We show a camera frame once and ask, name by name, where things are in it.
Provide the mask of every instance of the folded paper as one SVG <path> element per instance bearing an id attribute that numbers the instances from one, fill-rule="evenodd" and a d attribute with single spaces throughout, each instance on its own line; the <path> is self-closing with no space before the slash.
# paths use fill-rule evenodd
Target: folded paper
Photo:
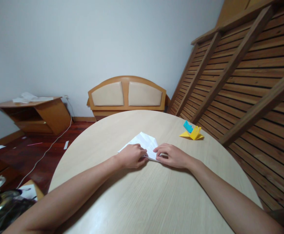
<path id="1" fill-rule="evenodd" d="M 185 127 L 185 129 L 191 133 L 193 131 L 193 127 L 188 123 L 188 121 L 186 120 L 185 123 L 183 124 L 183 126 Z"/>
<path id="2" fill-rule="evenodd" d="M 122 151 L 127 145 L 133 145 L 133 144 L 140 144 L 142 148 L 147 149 L 147 154 L 149 159 L 157 161 L 156 160 L 156 153 L 153 152 L 153 150 L 158 146 L 157 141 L 154 137 L 147 135 L 143 132 L 140 132 L 138 135 L 136 135 L 131 141 L 129 141 L 124 147 L 121 148 Z"/>
<path id="3" fill-rule="evenodd" d="M 198 139 L 204 138 L 204 136 L 200 134 L 201 127 L 196 126 L 193 129 L 187 120 L 185 121 L 183 126 L 186 128 L 186 131 L 182 133 L 180 137 L 184 137 L 186 139 L 192 139 L 192 140 L 198 140 Z"/>

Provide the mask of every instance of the light wood table top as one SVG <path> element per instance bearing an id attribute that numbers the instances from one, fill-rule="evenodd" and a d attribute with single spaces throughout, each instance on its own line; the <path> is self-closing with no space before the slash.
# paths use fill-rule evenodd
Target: light wood table top
<path id="1" fill-rule="evenodd" d="M 117 154 L 141 131 L 157 143 L 174 144 L 203 161 L 217 175 L 258 206 L 259 198 L 246 174 L 213 137 L 179 137 L 184 120 L 150 110 L 108 116 L 80 134 L 65 152 L 50 190 L 78 173 Z M 233 233 L 205 191 L 186 170 L 149 161 L 139 170 L 123 170 L 111 177 L 62 226 L 68 233 Z"/>

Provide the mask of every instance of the drawer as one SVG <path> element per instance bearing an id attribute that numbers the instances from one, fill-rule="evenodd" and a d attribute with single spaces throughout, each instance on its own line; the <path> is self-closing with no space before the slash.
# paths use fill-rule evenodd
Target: drawer
<path id="1" fill-rule="evenodd" d="M 34 132 L 34 133 L 53 133 L 51 128 L 45 121 L 21 121 L 16 122 L 16 126 L 18 126 L 23 132 Z"/>

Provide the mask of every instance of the wooden headboard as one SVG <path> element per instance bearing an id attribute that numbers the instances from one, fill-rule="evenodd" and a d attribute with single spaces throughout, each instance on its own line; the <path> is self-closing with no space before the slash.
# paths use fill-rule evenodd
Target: wooden headboard
<path id="1" fill-rule="evenodd" d="M 96 120 L 122 111 L 164 111 L 166 90 L 138 76 L 116 76 L 88 92 L 87 105 Z"/>

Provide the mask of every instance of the wooden nightstand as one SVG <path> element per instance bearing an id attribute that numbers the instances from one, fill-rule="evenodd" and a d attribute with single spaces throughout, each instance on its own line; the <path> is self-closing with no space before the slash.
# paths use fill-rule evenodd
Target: wooden nightstand
<path id="1" fill-rule="evenodd" d="M 71 121 L 61 97 L 42 102 L 3 102 L 0 103 L 0 110 L 24 132 L 58 135 L 69 127 Z"/>

